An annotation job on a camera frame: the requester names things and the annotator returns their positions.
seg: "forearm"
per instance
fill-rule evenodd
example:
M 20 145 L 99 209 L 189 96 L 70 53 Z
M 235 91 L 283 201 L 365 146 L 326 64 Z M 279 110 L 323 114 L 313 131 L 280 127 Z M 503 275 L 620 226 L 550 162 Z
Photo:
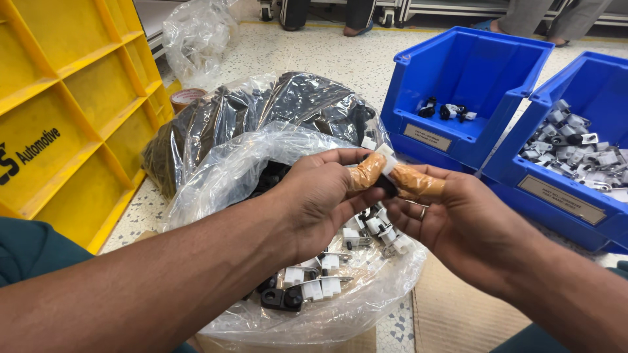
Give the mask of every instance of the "forearm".
M 1 289 L 0 351 L 172 351 L 290 261 L 269 202 Z
M 506 301 L 570 350 L 628 350 L 628 281 L 551 242 L 534 242 Z

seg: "caster wheel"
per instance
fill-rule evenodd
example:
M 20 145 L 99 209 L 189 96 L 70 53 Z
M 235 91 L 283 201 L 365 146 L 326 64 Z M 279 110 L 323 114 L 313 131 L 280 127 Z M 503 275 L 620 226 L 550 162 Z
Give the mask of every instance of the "caster wheel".
M 272 19 L 272 17 L 270 17 L 270 10 L 267 8 L 263 8 L 262 9 L 262 21 L 264 22 L 268 22 Z
M 382 27 L 390 28 L 393 25 L 393 16 L 391 14 L 386 16 L 386 20 L 382 23 Z

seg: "left hand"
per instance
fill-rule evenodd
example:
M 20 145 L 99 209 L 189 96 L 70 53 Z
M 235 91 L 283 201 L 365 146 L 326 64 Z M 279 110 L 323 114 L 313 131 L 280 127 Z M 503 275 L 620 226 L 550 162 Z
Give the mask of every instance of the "left hand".
M 279 207 L 288 223 L 283 232 L 285 249 L 294 249 L 290 265 L 320 254 L 345 222 L 384 198 L 381 188 L 347 195 L 352 179 L 345 165 L 360 163 L 367 153 L 372 151 L 345 148 L 302 157 L 262 196 Z

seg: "right hand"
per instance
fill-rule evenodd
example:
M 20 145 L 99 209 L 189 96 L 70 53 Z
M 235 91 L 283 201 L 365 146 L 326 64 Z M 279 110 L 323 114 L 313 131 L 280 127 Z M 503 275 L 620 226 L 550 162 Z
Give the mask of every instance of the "right hand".
M 525 269 L 526 254 L 547 240 L 472 175 L 430 165 L 419 172 L 445 179 L 443 193 L 423 206 L 400 198 L 384 201 L 390 221 L 425 245 L 449 270 L 491 295 L 507 295 L 508 278 Z

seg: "yellow crate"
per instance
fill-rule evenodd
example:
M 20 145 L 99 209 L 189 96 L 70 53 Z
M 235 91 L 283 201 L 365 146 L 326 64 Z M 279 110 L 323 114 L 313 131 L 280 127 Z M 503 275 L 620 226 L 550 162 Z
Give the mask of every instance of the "yellow crate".
M 173 117 L 132 0 L 0 0 L 0 215 L 96 253 Z

